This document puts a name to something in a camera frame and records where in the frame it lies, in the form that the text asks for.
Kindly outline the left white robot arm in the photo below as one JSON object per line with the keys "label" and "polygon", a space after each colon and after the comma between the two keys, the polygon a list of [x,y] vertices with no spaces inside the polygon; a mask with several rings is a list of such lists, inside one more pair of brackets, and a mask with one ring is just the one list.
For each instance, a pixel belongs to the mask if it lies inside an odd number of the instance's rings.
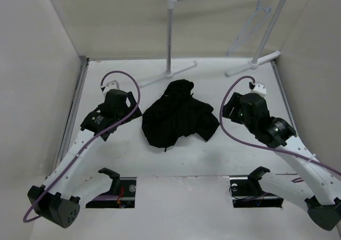
{"label": "left white robot arm", "polygon": [[57,168],[40,186],[32,186],[27,193],[31,206],[23,217],[36,213],[61,228],[70,227],[80,209],[101,194],[120,195],[120,174],[103,167],[94,176],[84,179],[86,163],[117,128],[141,117],[141,98],[132,92],[111,89],[104,92],[104,102],[91,111],[80,125],[76,140]]}

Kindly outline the black trousers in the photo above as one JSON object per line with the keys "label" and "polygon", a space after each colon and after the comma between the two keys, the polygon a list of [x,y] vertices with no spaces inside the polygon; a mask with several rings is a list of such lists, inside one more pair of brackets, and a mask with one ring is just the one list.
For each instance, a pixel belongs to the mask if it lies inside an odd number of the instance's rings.
{"label": "black trousers", "polygon": [[193,97],[194,83],[186,79],[172,81],[163,95],[142,115],[142,131],[149,145],[166,150],[178,138],[198,134],[207,142],[220,123],[214,108]]}

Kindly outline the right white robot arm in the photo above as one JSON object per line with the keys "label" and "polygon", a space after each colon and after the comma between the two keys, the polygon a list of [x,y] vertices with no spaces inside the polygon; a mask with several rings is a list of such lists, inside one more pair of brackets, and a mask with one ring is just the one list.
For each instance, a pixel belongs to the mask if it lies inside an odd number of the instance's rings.
{"label": "right white robot arm", "polygon": [[220,117],[244,125],[262,143],[260,148],[280,156],[306,184],[301,186],[260,166],[248,175],[251,194],[277,195],[307,212],[320,228],[331,231],[336,227],[340,222],[340,180],[305,148],[288,122],[270,115],[261,95],[233,93],[223,104]]}

